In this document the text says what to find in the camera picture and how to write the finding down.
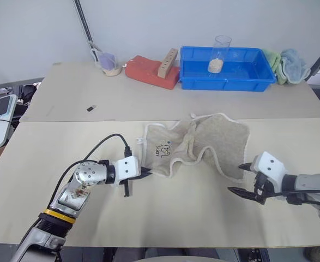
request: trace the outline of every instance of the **beige table surface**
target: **beige table surface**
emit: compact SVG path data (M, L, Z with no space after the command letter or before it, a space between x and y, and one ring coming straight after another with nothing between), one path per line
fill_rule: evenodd
M232 119L320 117L320 101L305 82L265 92L182 90L180 84L166 90L124 72L105 76L93 63L62 63L52 66L21 122L166 121L216 112Z
M320 172L320 118L241 120L251 137L246 160L269 151L291 174ZM21 123L0 158L0 242L18 243L42 212L62 172L105 136L124 134L136 156L145 122ZM123 144L108 141L91 159L117 160ZM68 246L284 247L320 245L320 220L310 205L244 200L235 184L203 162L173 178L150 176L123 187L94 187L68 234Z

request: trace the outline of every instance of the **towel logo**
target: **towel logo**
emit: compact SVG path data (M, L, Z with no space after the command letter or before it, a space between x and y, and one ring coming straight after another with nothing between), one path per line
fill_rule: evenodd
M166 157L171 154L171 142L167 141L156 146L155 155L157 157Z

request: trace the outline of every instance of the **wooden block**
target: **wooden block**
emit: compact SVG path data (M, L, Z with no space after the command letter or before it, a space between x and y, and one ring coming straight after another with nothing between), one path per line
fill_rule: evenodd
M178 49L171 48L165 59L162 61L159 71L158 77L166 78L168 72L170 71L171 67L173 66L174 60L176 59L178 54Z

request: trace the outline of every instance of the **cup with purple brush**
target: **cup with purple brush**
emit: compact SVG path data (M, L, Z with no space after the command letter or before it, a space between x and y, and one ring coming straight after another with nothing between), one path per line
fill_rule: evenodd
M107 76L115 76L121 72L121 66L118 64L115 55L99 51L95 48L91 49L91 53L96 66L101 68Z

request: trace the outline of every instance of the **red sponge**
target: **red sponge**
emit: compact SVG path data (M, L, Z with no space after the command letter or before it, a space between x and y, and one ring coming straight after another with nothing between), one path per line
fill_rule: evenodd
M158 77L160 61L149 60L142 56L136 56L127 62L125 74L129 78L142 81L166 89L173 89L179 80L180 67L172 67L166 78Z

